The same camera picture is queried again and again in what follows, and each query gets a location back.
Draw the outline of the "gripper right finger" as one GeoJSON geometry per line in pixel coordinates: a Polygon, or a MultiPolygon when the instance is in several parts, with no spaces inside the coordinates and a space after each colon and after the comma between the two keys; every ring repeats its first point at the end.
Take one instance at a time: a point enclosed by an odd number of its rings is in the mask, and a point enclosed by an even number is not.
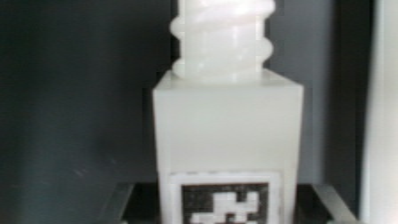
{"type": "Polygon", "coordinates": [[[297,186],[294,224],[363,224],[331,185],[297,186]]]}

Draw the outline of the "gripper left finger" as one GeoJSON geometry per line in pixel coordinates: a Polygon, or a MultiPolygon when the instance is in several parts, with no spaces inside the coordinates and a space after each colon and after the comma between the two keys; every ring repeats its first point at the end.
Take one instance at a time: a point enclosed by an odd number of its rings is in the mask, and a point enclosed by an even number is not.
{"type": "Polygon", "coordinates": [[[120,183],[95,224],[161,224],[161,198],[155,183],[120,183]]]}

